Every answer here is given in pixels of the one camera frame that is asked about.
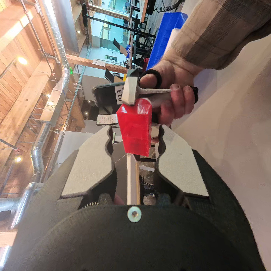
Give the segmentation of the person's right hand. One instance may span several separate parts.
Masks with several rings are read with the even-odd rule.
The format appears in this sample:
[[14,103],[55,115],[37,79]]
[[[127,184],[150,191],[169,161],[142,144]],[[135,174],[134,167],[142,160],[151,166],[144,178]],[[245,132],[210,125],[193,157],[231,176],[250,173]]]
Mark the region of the person's right hand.
[[153,111],[159,124],[170,126],[173,120],[190,114],[194,109],[195,95],[191,87],[202,68],[181,57],[166,54],[153,69],[161,75],[161,88],[171,89],[171,100],[162,102],[160,109]]

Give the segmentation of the silver ceiling duct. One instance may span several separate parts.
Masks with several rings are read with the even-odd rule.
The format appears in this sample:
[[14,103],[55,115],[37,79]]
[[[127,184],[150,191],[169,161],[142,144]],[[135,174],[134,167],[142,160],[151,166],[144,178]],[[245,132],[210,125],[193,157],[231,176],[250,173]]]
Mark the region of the silver ceiling duct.
[[13,214],[64,124],[69,64],[47,15],[50,1],[1,1],[1,212]]

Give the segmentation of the red plastic block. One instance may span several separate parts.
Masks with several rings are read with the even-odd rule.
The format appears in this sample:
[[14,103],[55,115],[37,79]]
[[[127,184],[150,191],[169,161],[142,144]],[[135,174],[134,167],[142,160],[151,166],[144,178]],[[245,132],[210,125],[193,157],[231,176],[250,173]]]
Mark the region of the red plastic block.
[[122,104],[117,110],[117,118],[125,152],[149,156],[152,119],[150,101],[140,98],[133,106]]

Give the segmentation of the blue plastic bin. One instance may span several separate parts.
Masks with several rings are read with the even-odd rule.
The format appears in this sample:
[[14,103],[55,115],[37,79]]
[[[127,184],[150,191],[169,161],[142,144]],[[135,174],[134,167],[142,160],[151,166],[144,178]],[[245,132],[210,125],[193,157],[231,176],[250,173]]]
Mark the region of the blue plastic bin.
[[173,30],[180,30],[187,19],[188,15],[182,12],[164,13],[146,70],[153,68],[160,61],[169,45]]

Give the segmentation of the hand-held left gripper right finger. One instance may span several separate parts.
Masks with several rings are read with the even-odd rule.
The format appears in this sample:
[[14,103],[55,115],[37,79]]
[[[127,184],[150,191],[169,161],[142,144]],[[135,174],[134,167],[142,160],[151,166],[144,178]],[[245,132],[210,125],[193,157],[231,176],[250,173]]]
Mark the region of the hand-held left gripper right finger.
[[191,146],[166,125],[159,127],[158,138],[158,175],[185,195],[208,198]]

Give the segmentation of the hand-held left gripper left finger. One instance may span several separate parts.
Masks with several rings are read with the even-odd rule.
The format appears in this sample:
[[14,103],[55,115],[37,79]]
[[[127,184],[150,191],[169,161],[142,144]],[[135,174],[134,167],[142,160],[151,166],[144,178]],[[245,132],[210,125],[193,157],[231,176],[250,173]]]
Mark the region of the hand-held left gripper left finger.
[[87,195],[98,198],[103,193],[115,197],[117,173],[112,160],[112,140],[112,127],[105,126],[79,147],[62,198]]

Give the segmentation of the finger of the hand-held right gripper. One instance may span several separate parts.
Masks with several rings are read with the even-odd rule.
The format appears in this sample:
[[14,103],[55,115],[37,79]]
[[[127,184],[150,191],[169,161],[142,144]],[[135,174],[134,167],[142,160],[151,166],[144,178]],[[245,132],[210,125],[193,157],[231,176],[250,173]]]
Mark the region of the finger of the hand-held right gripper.
[[139,98],[146,98],[152,106],[161,106],[164,101],[171,101],[171,90],[143,89],[139,86],[137,77],[127,77],[122,93],[122,103],[133,106]]

